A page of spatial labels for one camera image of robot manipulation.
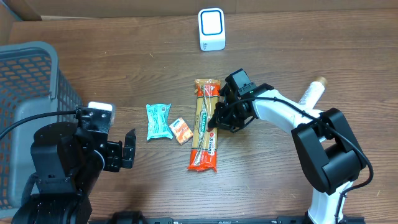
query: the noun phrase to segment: wooden table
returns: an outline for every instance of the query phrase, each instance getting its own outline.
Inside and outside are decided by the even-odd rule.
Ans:
[[[17,22],[10,43],[52,44],[84,99],[114,103],[109,140],[137,129],[134,167],[103,172],[90,195],[92,218],[121,210],[147,217],[265,218],[303,215],[312,187],[293,140],[255,121],[219,132],[218,172],[187,172],[191,142],[146,141],[146,104],[171,103],[193,127],[194,79],[239,68],[299,100],[315,76],[329,86],[317,108],[344,112],[373,163],[371,185],[349,194],[345,214],[398,222],[398,9],[226,15],[226,48],[202,52],[197,16]],[[363,170],[357,183],[365,180]]]

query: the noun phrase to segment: blue packet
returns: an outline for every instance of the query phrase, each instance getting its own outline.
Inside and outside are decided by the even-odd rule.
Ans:
[[[147,105],[148,115],[148,136],[147,141],[155,138],[169,138],[173,139],[172,131],[167,125],[167,118],[171,104],[156,104]]]

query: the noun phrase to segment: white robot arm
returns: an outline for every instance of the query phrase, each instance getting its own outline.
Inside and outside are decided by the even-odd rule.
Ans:
[[[314,187],[312,204],[306,214],[308,222],[340,222],[345,190],[352,186],[360,170],[370,164],[343,113],[335,108],[325,112],[314,110],[322,93],[310,103],[301,105],[282,96],[268,84],[256,86],[242,69],[229,75],[225,81],[226,85],[220,90],[224,102],[217,103],[208,122],[209,129],[217,127],[235,133],[258,118],[290,134],[303,172]],[[304,97],[311,96],[306,92]],[[335,139],[336,144],[324,149],[321,142],[326,139]]]

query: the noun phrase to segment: orange snack package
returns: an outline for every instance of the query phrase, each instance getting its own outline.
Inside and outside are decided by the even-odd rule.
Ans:
[[[193,136],[191,129],[182,118],[176,119],[169,127],[180,145],[189,141]]]
[[[192,150],[188,170],[217,172],[217,129],[207,131],[207,123],[214,114],[220,98],[221,80],[195,80],[197,86],[197,112],[193,130]]]

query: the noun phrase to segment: gray basket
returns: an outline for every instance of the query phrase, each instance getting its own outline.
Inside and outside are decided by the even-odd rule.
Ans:
[[[0,131],[20,119],[73,110],[81,104],[81,98],[58,69],[55,49],[45,42],[0,47],[0,93]],[[58,121],[73,121],[73,116],[30,121],[0,141],[0,217],[15,214],[21,206],[25,183],[35,172],[30,156],[33,134]]]

